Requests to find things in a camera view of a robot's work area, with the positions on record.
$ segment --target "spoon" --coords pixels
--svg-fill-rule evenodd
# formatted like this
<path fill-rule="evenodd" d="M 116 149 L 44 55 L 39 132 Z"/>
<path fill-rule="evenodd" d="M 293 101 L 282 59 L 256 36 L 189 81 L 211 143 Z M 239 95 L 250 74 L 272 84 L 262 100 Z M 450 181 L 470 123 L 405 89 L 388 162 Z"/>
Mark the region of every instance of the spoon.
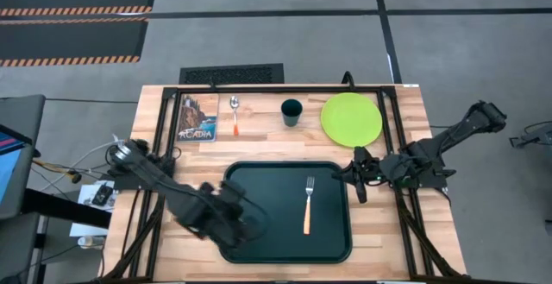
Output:
<path fill-rule="evenodd" d="M 237 110 L 240 106 L 240 101 L 238 101 L 237 96 L 232 96 L 230 98 L 230 107 L 232 107 L 232 110 L 234 111 L 234 135 L 238 136 L 238 114 Z"/>

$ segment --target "dark green tray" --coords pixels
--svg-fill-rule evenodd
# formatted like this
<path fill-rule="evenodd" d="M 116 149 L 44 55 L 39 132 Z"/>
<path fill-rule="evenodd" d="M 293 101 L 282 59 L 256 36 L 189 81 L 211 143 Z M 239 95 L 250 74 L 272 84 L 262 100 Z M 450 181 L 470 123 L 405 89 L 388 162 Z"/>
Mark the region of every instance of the dark green tray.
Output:
<path fill-rule="evenodd" d="M 233 263 L 338 263 L 352 249 L 347 188 L 331 178 L 340 167 L 327 161 L 241 161 L 231 165 L 224 179 L 240 184 L 246 197 L 270 217 L 264 236 L 237 249 L 221 249 Z M 310 235 L 303 234 L 304 190 L 307 176 L 316 178 L 310 198 Z M 242 201 L 244 217 L 266 220 Z"/>

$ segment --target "lime green plate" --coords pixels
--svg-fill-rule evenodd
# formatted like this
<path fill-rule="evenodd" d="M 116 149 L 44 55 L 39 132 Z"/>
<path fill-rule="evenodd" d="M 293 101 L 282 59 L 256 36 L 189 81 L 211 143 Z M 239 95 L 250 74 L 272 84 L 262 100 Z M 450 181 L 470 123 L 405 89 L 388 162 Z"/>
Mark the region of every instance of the lime green plate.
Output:
<path fill-rule="evenodd" d="M 343 146 L 364 147 L 381 132 L 381 113 L 370 98 L 356 93 L 341 93 L 322 108 L 324 132 Z"/>

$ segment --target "wooden tabletop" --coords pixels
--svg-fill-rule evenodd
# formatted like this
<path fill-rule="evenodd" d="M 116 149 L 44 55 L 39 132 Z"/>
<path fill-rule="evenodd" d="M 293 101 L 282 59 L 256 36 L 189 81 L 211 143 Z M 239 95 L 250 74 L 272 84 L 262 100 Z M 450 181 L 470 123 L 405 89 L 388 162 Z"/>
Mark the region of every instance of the wooden tabletop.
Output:
<path fill-rule="evenodd" d="M 132 138 L 150 142 L 160 109 L 164 86 L 146 85 L 132 129 Z M 430 126 L 417 86 L 396 85 L 398 103 L 407 142 L 431 137 Z M 182 155 L 177 159 L 174 179 L 191 185 L 204 181 L 217 184 L 226 168 L 236 161 L 333 161 L 342 167 L 353 157 L 351 148 L 332 142 L 323 132 L 320 111 L 330 93 L 240 93 L 238 110 L 240 135 L 233 135 L 233 117 L 229 106 L 231 94 L 220 94 L 216 142 L 177 142 Z M 375 104 L 375 94 L 365 94 Z M 296 127 L 282 123 L 280 106 L 288 98 L 299 100 L 304 107 Z M 166 144 L 171 103 L 167 109 L 162 144 Z M 392 118 L 391 103 L 386 110 L 392 128 L 395 148 L 398 138 Z M 373 156 L 386 155 L 385 139 L 380 136 L 367 146 Z M 448 201 L 432 189 L 418 190 L 428 237 L 450 265 L 465 272 L 460 245 Z M 105 267 L 111 270 L 121 257 L 122 242 L 129 221 L 130 206 L 135 192 L 119 194 L 105 246 Z M 276 281 L 276 280 L 404 280 L 408 279 L 398 214 L 392 190 L 387 186 L 367 187 L 368 202 L 359 204 L 352 186 L 348 186 L 349 208 L 353 232 L 353 251 L 338 264 L 232 264 L 226 262 L 216 245 L 198 240 L 173 221 L 165 210 L 157 252 L 154 279 L 156 281 Z M 140 201 L 136 204 L 129 243 L 133 240 Z M 417 270 L 423 274 L 423 262 L 417 239 L 412 235 L 417 257 Z M 139 275 L 146 269 L 149 241 L 141 252 Z"/>

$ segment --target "book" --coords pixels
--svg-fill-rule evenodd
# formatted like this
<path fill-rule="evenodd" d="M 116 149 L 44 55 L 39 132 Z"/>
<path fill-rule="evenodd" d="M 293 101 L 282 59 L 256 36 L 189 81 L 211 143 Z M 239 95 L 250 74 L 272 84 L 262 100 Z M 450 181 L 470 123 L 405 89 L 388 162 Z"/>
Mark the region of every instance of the book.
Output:
<path fill-rule="evenodd" d="M 217 117 L 218 94 L 183 94 L 177 142 L 214 142 Z"/>

